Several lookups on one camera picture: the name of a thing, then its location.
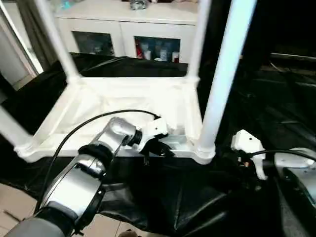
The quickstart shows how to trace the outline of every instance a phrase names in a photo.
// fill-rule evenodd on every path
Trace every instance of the black cloth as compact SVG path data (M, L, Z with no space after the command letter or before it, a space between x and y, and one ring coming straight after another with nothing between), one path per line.
M187 65L74 54L84 76L181 77ZM201 70L198 86L202 112L212 72ZM23 87L3 106L34 134L66 86L59 63ZM239 72L217 137L217 156L209 165L187 158L115 158L104 180L100 213L149 232L168 236L282 236L278 189L274 180L259 182L253 170L236 166L227 148L232 135L246 129L266 149L315 148L316 105L312 79L258 72ZM26 163L0 139L0 182L37 198L51 158ZM58 158L50 180L71 158Z

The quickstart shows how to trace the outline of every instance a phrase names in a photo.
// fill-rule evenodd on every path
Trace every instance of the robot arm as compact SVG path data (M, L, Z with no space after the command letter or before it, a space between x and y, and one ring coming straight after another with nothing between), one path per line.
M271 150L274 153L269 159L263 151L263 146L256 137L245 130L237 132L233 137L231 148L240 153L240 160L245 157L246 163L253 166L258 179L266 180L268 176L277 175L278 188L283 193L286 202L294 214L286 219L298 220L305 227L305 230L316 236L316 153L307 148L294 148L291 150Z
M154 135L143 134L122 118L112 118L54 179L39 212L23 220L6 237L66 237L73 231L80 233L97 213L105 193L103 177L120 147L146 143Z

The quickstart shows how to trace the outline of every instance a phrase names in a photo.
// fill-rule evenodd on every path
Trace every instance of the beige floor tile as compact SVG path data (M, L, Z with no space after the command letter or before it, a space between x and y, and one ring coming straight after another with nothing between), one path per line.
M4 214L8 211L18 219L22 220L30 216L36 205L36 200L20 190L9 186L0 187L0 226L8 230L12 229L17 222Z
M82 232L85 237L114 237L119 228L119 221L97 214Z
M0 227L0 237L4 236L6 233L8 233L9 230Z
M120 233L127 231L127 230L133 230L141 237L164 237L164 236L159 235L159 234L153 234L153 233L149 233L146 231L142 231L142 230L134 227L133 225L126 223L126 222L120 223L116 237L119 236Z

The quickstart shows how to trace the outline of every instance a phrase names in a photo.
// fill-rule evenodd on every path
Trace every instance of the cabinet glass door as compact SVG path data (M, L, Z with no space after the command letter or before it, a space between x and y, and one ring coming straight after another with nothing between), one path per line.
M135 36L139 59L179 63L180 39Z
M114 56L110 34L72 31L80 53Z

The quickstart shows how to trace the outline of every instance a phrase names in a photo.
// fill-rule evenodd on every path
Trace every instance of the bottle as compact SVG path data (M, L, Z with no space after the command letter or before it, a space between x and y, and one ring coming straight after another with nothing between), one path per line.
M146 59L146 60L150 60L151 59L151 51L150 50L147 50L147 51L145 51L145 53L144 53L144 58Z
M172 62L179 63L179 52L172 52Z
M160 58L160 51L161 51L162 41L157 40L155 45L155 56L156 58Z
M136 57L138 59L143 59L142 49L140 48L139 40L136 40L135 43L136 43Z
M172 56L171 56L172 43L168 41L164 44L164 47L167 49L167 61L170 62L172 60Z
M162 47L160 50L160 58L163 62L167 62L168 60L168 51L166 47Z
M141 49L142 49L142 52L145 53L145 52L148 50L149 45L148 45L148 43L146 43L146 42L141 42L141 43L140 43L140 47L141 47Z
M68 9L74 5L72 0L62 0L62 8Z

